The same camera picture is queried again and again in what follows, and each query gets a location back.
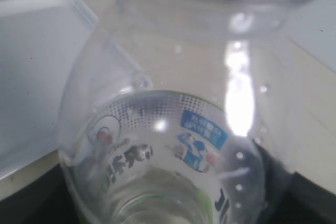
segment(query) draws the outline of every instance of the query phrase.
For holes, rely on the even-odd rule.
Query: white plastic tray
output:
[[[62,91],[96,20],[81,0],[0,0],[0,179],[57,148]]]

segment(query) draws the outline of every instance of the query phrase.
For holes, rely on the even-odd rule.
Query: clear plastic bottle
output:
[[[267,219],[294,171],[290,3],[115,0],[59,121],[60,162],[88,223]]]

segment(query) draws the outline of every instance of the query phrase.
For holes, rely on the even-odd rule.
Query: black surface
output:
[[[294,179],[292,191],[285,195],[282,203],[269,224],[330,224],[321,216],[332,219],[318,209],[318,212],[302,204],[295,196],[303,192],[303,188],[313,191],[309,194],[309,200],[317,201],[313,195],[329,197],[326,208],[336,206],[336,197],[328,194],[323,189],[312,184],[302,176],[297,175]],[[39,180],[24,188],[15,195],[0,201],[1,224],[79,224],[72,200],[68,193],[63,175],[59,166],[56,166]]]

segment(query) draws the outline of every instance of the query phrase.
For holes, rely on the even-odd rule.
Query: blue label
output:
[[[222,148],[227,139],[227,134],[217,124],[189,110],[183,111],[181,127],[201,135],[218,150]]]

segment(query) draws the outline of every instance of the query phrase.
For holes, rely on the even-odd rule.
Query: cartoon character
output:
[[[209,170],[209,155],[205,144],[193,138],[190,133],[180,134],[177,138],[181,144],[174,147],[174,155],[192,169],[206,173]]]

